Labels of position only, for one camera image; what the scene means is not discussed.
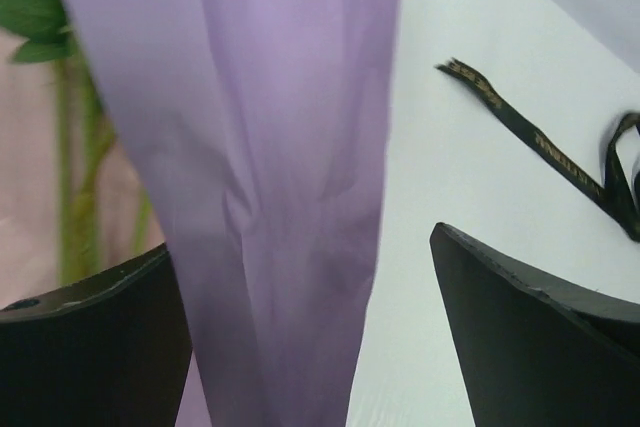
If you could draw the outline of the yellow flower bunch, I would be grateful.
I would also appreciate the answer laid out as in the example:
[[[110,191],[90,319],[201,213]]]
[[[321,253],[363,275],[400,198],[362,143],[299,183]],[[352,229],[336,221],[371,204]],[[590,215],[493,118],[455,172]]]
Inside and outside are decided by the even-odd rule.
[[[1,0],[1,29],[20,39],[9,60],[47,64],[55,87],[58,182],[57,280],[65,286],[102,269],[101,167],[117,137],[63,0]]]

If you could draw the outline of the pink wrapping paper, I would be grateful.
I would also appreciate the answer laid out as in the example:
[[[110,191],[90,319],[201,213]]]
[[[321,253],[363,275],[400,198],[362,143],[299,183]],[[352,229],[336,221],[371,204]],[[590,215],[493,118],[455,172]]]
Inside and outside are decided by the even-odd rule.
[[[97,88],[84,37],[63,0]],[[21,41],[1,29],[1,301],[53,290],[58,260],[55,87],[47,64],[9,58]],[[102,269],[160,244],[163,235],[118,142],[99,175]]]

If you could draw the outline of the purple wrapping paper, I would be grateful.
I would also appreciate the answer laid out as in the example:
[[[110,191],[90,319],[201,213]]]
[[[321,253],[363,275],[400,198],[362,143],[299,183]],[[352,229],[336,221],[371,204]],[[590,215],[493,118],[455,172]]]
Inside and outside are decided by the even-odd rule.
[[[398,0],[66,0],[154,204],[215,426],[342,426]]]

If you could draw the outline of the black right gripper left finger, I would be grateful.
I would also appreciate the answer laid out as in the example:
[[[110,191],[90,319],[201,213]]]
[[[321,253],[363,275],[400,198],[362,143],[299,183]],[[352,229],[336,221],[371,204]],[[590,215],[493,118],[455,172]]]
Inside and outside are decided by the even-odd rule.
[[[192,353],[165,245],[1,311],[4,426],[172,426]]]

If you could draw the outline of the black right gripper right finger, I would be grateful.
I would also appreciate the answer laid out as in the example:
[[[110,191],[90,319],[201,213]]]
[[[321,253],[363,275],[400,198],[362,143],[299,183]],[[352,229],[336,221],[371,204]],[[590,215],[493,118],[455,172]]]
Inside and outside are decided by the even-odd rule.
[[[476,425],[638,425],[638,304],[445,223],[430,246]]]

